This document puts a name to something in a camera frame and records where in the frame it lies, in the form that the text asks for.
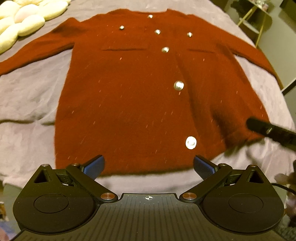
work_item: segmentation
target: black cable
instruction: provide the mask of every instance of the black cable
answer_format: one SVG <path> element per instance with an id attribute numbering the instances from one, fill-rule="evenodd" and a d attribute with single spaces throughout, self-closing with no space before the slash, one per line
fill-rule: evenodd
<path id="1" fill-rule="evenodd" d="M 291 192 L 291 193 L 293 193 L 294 195 L 296 195 L 296 191 L 294 191 L 294 190 L 291 189 L 291 188 L 287 188 L 287 187 L 284 186 L 284 185 L 281 185 L 281 184 L 278 184 L 278 183 L 271 183 L 271 185 L 273 185 L 273 186 L 277 186 L 277 187 L 282 188 L 282 189 L 285 189 L 286 191 Z"/>

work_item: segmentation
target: triangular cutout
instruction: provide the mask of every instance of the triangular cutout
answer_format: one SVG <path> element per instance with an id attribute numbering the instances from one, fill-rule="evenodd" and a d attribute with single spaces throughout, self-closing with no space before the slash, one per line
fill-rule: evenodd
<path id="1" fill-rule="evenodd" d="M 45 183 L 49 181 L 49 176 L 45 173 L 45 170 L 41 170 L 38 177 L 35 179 L 34 183 Z"/>
<path id="2" fill-rule="evenodd" d="M 252 171 L 252 176 L 250 178 L 251 183 L 264 183 L 258 172 Z"/>

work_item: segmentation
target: bed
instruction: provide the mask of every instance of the bed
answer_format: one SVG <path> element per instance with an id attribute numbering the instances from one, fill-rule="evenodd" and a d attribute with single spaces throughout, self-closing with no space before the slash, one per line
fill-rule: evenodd
<path id="1" fill-rule="evenodd" d="M 118 8 L 145 12 L 170 8 L 195 14 L 254 45 L 230 17 L 209 0 L 73 0 L 63 15 L 46 22 L 31 36 L 17 41 L 9 51 L 0 55 L 0 61 L 70 17 L 83 21 Z M 235 57 L 265 106 L 270 121 L 294 131 L 294 122 L 276 79 L 247 60 Z M 43 163 L 55 168 L 54 121 L 70 59 L 71 50 L 67 50 L 0 77 L 0 179 L 4 186 L 23 188 Z M 293 171 L 295 159 L 294 152 L 265 138 L 258 143 L 229 150 L 212 161 L 227 163 L 234 169 L 256 164 L 271 182 L 275 182 L 276 174 Z M 125 192 L 176 193 L 179 196 L 202 179 L 191 169 L 161 175 L 100 177 L 96 181 L 119 197 Z"/>

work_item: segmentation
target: gold button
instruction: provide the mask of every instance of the gold button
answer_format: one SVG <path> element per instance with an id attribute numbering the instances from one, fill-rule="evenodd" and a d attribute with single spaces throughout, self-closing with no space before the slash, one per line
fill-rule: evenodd
<path id="1" fill-rule="evenodd" d="M 182 81 L 176 81 L 174 83 L 174 89 L 180 91 L 184 88 L 184 83 Z"/>
<path id="2" fill-rule="evenodd" d="M 169 50 L 170 50 L 169 47 L 164 47 L 164 48 L 161 49 L 161 51 L 162 51 L 163 53 L 167 53 Z"/>
<path id="3" fill-rule="evenodd" d="M 186 139 L 186 147 L 190 150 L 194 149 L 196 147 L 196 139 L 194 137 L 187 137 Z"/>

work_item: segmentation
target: red cardigan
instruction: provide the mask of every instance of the red cardigan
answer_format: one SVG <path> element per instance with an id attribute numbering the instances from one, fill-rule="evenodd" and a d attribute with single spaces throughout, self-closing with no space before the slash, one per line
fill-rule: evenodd
<path id="1" fill-rule="evenodd" d="M 0 75 L 67 49 L 57 168 L 102 154 L 102 175 L 189 169 L 197 154 L 211 160 L 262 138 L 245 122 L 268 116 L 234 54 L 276 76 L 273 68 L 261 51 L 199 17 L 118 9 L 69 18 L 1 62 Z"/>

